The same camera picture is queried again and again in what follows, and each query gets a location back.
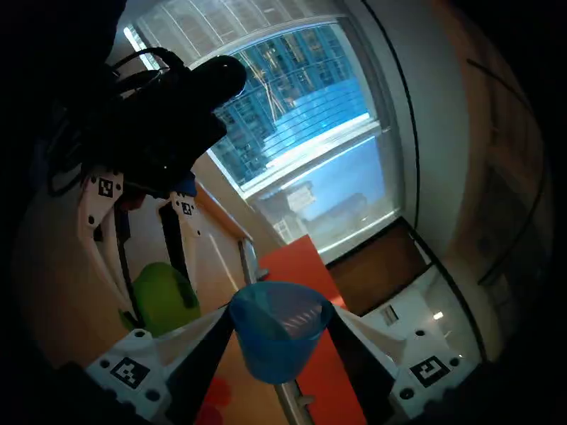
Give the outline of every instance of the glass window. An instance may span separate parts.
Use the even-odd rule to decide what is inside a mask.
[[[385,188],[377,139],[340,152],[252,201],[274,226],[287,226],[291,240],[309,234],[319,251],[340,243],[394,210]]]
[[[217,111],[228,135],[212,151],[236,184],[262,175],[273,160],[304,142],[368,114],[338,31],[336,24],[300,29],[234,54],[249,80]],[[236,125],[242,132],[234,131]]]

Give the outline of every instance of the black camera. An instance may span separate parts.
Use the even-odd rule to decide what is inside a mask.
[[[104,166],[123,173],[126,184],[144,193],[164,198],[179,191],[194,196],[191,167],[226,135],[213,111],[243,90],[246,70],[230,56],[214,57],[190,70],[161,47],[136,52],[112,70],[144,53],[159,56],[167,68],[113,81],[94,107],[69,111],[73,131],[50,150],[52,194],[64,193],[93,167]],[[123,97],[126,91],[133,92]],[[80,176],[63,189],[53,189],[53,176],[78,164]]]

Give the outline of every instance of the sky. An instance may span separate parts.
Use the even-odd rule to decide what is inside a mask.
[[[376,138],[356,146],[295,182],[291,187],[310,181],[316,201],[301,210],[307,220],[313,220],[343,200],[362,193],[368,204],[384,195],[382,168]]]

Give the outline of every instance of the white wall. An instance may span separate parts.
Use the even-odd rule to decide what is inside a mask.
[[[470,148],[468,103],[454,46],[428,1],[369,0],[393,43],[405,75],[420,151],[417,230],[441,256],[455,232],[463,202]],[[345,4],[360,23],[391,90],[403,144],[406,204],[415,214],[415,147],[408,101],[383,35],[355,0]]]

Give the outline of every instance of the wooden floor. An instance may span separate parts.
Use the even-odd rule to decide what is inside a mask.
[[[329,265],[348,310],[363,315],[410,283],[425,261],[407,230],[394,225]]]

